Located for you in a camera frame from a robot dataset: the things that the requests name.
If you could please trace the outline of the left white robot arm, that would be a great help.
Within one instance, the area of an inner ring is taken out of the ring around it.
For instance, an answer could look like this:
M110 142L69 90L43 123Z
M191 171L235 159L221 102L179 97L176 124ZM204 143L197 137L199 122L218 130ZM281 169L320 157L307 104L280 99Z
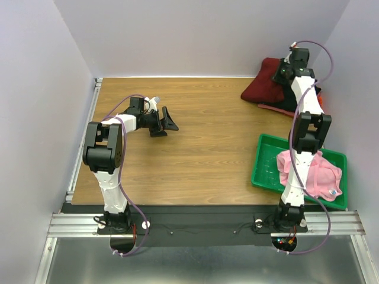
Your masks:
M158 110L160 98L131 95L129 107L102 121L88 123L82 160L96 177L104 200L104 213L95 217L100 230L124 234L132 228L131 202L121 189L121 169L126 153L126 134L147 128L151 137L164 137L167 131L178 131L167 107Z

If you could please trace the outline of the maroon t shirt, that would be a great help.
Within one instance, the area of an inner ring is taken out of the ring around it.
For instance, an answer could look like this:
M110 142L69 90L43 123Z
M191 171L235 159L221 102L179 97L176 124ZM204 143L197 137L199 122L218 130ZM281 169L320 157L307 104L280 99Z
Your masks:
M258 74L242 92L240 98L244 101L258 104L273 104L283 101L284 93L282 86L272 80L279 63L280 60L276 58L267 57L263 59Z

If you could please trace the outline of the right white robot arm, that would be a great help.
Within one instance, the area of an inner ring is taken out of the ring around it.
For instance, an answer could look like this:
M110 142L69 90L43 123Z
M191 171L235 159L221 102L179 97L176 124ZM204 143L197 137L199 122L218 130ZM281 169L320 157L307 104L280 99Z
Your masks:
M309 57L308 49L292 45L272 78L289 86L297 103L288 138L290 171L274 215L274 225L279 230L306 226L304 197L309 195L306 182L311 163L322 148L332 122L319 104L314 71L307 67Z

